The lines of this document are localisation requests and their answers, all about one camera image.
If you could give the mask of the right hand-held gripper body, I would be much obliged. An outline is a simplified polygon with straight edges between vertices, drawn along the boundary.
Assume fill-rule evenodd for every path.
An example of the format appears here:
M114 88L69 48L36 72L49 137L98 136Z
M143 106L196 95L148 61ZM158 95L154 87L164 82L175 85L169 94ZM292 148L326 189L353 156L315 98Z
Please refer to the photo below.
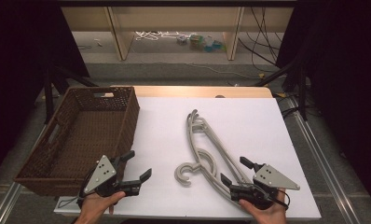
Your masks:
M257 209L268 209L274 203L287 209L289 204L277 199L280 190L300 190L300 186L268 164L248 165L248 168L254 169L253 182L240 185L229 183L230 199L243 199Z

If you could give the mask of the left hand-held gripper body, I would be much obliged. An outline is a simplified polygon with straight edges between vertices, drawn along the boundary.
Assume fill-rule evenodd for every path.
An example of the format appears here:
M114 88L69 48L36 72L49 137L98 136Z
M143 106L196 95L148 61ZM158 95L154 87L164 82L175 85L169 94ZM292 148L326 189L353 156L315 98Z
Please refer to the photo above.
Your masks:
M101 197L109 197L119 191L125 192L127 196L139 194L141 186L133 187L127 185L126 181L117 179L117 169L126 162L114 165L112 163L113 160L102 155L96 167L87 175L85 183L80 190L81 197L86 197L92 193L97 193Z

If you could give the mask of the brown woven basket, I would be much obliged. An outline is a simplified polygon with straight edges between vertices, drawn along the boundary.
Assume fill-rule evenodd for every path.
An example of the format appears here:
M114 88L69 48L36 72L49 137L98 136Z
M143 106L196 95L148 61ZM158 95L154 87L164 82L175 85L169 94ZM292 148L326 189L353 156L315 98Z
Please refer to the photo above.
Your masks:
M70 88L14 181L40 196L75 196L103 155L131 150L139 115L133 87Z

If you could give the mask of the person's left hand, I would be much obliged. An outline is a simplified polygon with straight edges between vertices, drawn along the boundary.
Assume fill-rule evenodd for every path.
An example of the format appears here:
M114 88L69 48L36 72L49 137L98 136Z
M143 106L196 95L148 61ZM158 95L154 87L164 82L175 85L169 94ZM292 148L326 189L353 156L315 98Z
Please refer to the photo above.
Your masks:
M98 224L105 211L114 214L114 206L126 196L119 191L109 197L101 197L97 193L90 194L82 204L81 212L75 224Z

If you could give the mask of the person's right hand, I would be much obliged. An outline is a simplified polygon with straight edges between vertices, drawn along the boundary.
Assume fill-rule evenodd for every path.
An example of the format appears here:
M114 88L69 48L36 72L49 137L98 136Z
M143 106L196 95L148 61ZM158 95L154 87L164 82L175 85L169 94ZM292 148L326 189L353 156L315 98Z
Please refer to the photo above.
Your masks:
M266 210L260 210L243 199L239 200L239 204L242 209L253 216L258 224L286 224L286 209L278 203L274 203Z

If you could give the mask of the white board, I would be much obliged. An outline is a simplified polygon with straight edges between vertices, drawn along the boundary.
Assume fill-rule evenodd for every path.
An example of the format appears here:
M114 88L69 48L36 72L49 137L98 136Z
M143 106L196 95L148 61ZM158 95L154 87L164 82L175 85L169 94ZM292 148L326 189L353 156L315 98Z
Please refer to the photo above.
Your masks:
M300 165L281 111L273 98L141 97L134 135L134 158L124 177L136 179L146 170L151 177L137 196L118 202L117 217L244 220L245 213L226 199L201 172L189 174L190 186L174 177L175 169L195 157L186 139L186 118L192 111L207 120L234 160L242 157L267 163L297 183L289 191L287 217L312 221L318 206Z

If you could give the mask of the wooden table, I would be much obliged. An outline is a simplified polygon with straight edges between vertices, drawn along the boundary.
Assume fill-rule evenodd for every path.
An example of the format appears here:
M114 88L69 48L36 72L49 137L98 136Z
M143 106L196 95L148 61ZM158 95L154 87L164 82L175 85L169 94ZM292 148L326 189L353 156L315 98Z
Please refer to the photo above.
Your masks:
M134 86L138 97L271 98L266 87Z

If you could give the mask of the black metal stand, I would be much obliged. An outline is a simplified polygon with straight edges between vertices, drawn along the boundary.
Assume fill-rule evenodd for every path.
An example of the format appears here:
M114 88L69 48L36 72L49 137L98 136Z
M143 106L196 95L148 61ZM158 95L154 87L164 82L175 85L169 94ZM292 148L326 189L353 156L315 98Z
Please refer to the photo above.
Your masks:
M64 67L52 65L44 74L46 124L49 123L54 114L52 88L55 88L60 94L65 94L67 89L70 87L69 83L67 82L67 78L70 78L86 87L96 87L96 84Z
M294 59L280 70L274 72L272 75L263 78L254 87L263 87L278 77L286 75L286 79L282 84L285 91L291 91L294 87L298 89L298 103L297 110L301 118L307 120L306 115L306 70L301 59Z

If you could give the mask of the black curtain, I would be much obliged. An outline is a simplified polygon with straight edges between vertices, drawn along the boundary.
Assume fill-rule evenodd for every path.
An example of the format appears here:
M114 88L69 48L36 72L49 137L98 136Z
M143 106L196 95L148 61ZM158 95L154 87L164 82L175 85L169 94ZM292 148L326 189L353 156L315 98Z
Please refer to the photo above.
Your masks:
M279 67L320 22L305 68L317 107L371 197L371 0L297 0Z
M0 0L0 166L48 72L89 72L58 0Z

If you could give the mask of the colourful toys pile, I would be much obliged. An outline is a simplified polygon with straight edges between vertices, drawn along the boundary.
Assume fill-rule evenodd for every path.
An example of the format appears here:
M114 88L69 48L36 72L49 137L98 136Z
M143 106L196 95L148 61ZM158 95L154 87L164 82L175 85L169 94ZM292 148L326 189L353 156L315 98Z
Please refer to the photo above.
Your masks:
M180 46L188 45L191 49L205 52L226 51L226 46L213 39L210 35L179 35L176 37L176 43Z

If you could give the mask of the light wooden shelf unit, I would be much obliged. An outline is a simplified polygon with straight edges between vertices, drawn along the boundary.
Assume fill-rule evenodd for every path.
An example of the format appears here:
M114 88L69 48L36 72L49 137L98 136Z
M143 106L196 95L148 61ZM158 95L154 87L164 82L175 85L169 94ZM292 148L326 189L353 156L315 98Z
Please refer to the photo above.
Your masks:
M235 59L241 32L257 32L265 26L270 33L283 33L292 7L63 7L72 31L109 32L117 58L128 57L136 31L220 32L227 58Z

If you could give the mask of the metal floor rail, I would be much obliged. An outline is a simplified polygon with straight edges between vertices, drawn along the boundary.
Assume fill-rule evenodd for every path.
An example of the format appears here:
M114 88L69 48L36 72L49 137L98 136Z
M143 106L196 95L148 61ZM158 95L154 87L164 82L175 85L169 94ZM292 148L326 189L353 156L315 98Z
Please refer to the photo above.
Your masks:
M10 217L15 205L19 201L21 195L33 195L33 193L26 187L14 181L12 181L9 185L1 185L0 194L3 195L2 199L0 200L0 224L7 223L7 220Z
M313 155L313 158L322 173L323 179L329 188L345 222L347 224L361 224L349 197L346 195L345 190L339 183L328 159L323 154L323 150L320 147L312 129L310 128L309 123L301 116L300 104L295 100L294 96L289 97L288 105L292 109L295 109L295 120L308 143L311 154Z

